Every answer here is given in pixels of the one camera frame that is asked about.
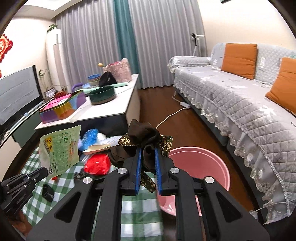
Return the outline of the red plastic bag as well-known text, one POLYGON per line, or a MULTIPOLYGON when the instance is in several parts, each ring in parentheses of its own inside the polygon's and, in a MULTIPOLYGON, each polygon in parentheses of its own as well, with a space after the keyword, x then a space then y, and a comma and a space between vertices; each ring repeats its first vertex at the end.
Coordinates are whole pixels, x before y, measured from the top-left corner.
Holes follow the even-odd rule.
POLYGON ((94 154, 84 165, 84 172, 94 175, 103 176, 109 172, 111 166, 110 159, 106 153, 94 154))

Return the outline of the white coffee table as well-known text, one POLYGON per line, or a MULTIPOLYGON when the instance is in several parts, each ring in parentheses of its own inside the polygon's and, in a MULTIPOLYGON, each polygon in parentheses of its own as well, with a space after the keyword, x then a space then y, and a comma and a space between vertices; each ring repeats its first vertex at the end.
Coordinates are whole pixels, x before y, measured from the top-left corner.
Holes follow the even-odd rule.
POLYGON ((138 76, 133 74, 128 85, 116 88, 115 99, 104 104, 92 105, 87 97, 86 102, 68 118, 51 123, 39 123, 35 131, 43 136, 73 126, 81 126, 81 135, 94 128, 106 136, 124 135, 132 120, 140 120, 138 76))

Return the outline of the dark green round tin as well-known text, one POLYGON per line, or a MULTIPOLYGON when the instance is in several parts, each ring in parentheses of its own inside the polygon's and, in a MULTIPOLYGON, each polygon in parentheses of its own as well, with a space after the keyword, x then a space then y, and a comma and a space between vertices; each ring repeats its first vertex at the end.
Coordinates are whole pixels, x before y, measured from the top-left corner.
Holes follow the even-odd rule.
POLYGON ((111 85, 100 87, 89 93, 92 105, 100 105, 107 103, 116 98, 114 87, 111 85))

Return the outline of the brown floral cloth scrap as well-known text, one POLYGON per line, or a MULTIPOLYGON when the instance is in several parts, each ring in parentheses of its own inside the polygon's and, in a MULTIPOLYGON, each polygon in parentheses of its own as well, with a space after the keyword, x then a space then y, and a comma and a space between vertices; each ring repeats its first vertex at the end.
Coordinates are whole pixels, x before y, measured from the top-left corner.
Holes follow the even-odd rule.
POLYGON ((167 157, 172 145, 172 137, 161 135, 150 123, 140 123, 133 119, 129 125, 128 133, 123 135, 119 139, 118 145, 111 147, 107 154, 111 164, 121 168, 125 159, 134 157, 137 148, 141 148, 143 158, 140 185, 153 193, 156 191, 156 184, 146 173, 156 173, 154 150, 159 148, 161 154, 167 157))

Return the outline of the tv cabinet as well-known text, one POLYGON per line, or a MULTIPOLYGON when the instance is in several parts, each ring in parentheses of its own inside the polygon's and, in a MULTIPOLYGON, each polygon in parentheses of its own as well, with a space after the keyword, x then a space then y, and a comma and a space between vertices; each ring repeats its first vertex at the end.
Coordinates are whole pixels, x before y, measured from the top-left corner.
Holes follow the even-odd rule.
POLYGON ((37 146, 35 127, 41 123, 39 110, 45 101, 36 98, 19 110, 9 109, 11 117, 1 113, 1 180, 15 175, 37 146))

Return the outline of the potted bamboo plant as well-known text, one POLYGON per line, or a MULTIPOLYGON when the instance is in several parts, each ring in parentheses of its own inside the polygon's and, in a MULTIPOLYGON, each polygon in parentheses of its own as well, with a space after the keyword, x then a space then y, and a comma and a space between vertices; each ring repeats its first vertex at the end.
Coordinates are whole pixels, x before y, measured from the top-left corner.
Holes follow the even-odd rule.
POLYGON ((44 88, 45 91, 49 90, 49 70, 48 69, 40 69, 38 72, 38 78, 44 88))

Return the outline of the white standing air conditioner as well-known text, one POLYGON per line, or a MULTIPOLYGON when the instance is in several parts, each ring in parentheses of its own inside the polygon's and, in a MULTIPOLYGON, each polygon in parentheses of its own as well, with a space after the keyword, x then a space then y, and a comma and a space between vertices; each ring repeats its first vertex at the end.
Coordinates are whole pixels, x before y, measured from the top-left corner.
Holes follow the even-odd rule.
POLYGON ((68 91, 71 86, 69 85, 65 55, 62 49, 62 33, 60 29, 55 28, 46 34, 46 53, 53 87, 57 91, 62 89, 68 91))

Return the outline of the blue plastic bag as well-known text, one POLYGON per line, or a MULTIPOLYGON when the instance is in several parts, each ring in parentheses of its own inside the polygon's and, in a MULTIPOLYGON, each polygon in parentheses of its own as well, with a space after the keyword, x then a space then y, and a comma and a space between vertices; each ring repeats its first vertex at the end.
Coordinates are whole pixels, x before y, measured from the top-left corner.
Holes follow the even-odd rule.
POLYGON ((78 140, 78 150, 85 151, 87 150, 91 145, 96 144, 97 142, 97 135, 98 135, 98 129, 91 129, 88 130, 82 138, 78 140))

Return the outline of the pink woven basket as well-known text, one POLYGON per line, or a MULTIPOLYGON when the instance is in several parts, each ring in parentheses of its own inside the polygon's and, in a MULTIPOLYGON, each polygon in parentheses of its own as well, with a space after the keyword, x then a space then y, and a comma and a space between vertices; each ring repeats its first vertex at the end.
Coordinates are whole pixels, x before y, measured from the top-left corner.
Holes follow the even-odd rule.
POLYGON ((104 72, 110 72, 118 83, 132 81, 132 72, 127 58, 103 67, 104 72))

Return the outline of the grey quilted sofa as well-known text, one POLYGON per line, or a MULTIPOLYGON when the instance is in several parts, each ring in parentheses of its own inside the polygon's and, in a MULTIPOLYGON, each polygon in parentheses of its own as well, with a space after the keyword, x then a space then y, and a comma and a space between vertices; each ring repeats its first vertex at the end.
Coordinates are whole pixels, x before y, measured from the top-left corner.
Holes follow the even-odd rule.
POLYGON ((295 116, 266 97, 284 57, 295 51, 258 44, 254 80, 222 71, 226 45, 210 57, 175 56, 168 63, 174 86, 218 130, 222 143, 249 169, 267 224, 295 209, 295 116))

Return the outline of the red chinese knot decoration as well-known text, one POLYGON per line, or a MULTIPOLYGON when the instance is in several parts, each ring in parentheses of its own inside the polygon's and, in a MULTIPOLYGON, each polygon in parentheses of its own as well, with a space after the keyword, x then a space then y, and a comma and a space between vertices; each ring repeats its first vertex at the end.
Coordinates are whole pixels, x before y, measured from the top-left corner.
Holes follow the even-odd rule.
POLYGON ((5 54, 10 51, 10 49, 13 47, 13 42, 7 38, 5 34, 2 34, 0 38, 0 63, 5 57, 5 54))

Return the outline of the stacked blue bowls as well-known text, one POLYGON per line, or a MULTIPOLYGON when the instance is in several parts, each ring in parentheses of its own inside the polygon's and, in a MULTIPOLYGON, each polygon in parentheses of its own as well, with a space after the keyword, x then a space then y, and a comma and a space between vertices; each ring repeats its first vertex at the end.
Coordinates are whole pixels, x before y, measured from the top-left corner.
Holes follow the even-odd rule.
POLYGON ((101 74, 94 74, 94 75, 88 76, 87 80, 90 86, 98 86, 100 78, 101 78, 101 74))

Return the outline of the photo frame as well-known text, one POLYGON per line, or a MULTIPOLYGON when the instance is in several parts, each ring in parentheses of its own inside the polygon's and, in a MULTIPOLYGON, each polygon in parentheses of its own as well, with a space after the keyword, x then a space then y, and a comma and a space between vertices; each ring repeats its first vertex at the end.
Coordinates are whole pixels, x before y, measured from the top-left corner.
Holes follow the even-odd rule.
POLYGON ((55 92, 56 92, 55 88, 51 88, 51 89, 45 91, 45 97, 48 99, 51 99, 55 96, 55 92))

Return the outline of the white floor lamp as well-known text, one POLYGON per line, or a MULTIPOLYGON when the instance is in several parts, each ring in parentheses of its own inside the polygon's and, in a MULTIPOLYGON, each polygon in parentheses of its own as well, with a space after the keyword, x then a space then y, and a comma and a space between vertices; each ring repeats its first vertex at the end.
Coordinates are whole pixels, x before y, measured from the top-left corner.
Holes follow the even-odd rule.
POLYGON ((200 40, 202 38, 204 38, 204 37, 205 37, 205 35, 199 35, 199 34, 196 34, 196 33, 191 33, 191 38, 195 43, 195 47, 194 47, 194 51, 192 53, 192 56, 196 56, 197 53, 199 55, 202 54, 200 40))

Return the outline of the green snack bag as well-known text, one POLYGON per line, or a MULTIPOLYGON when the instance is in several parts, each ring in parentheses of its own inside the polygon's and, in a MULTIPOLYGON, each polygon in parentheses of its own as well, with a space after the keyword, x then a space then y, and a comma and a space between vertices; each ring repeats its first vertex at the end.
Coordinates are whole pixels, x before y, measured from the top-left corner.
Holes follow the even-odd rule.
POLYGON ((49 178, 65 173, 79 162, 80 130, 81 126, 74 126, 46 134, 40 138, 40 164, 48 170, 49 178))

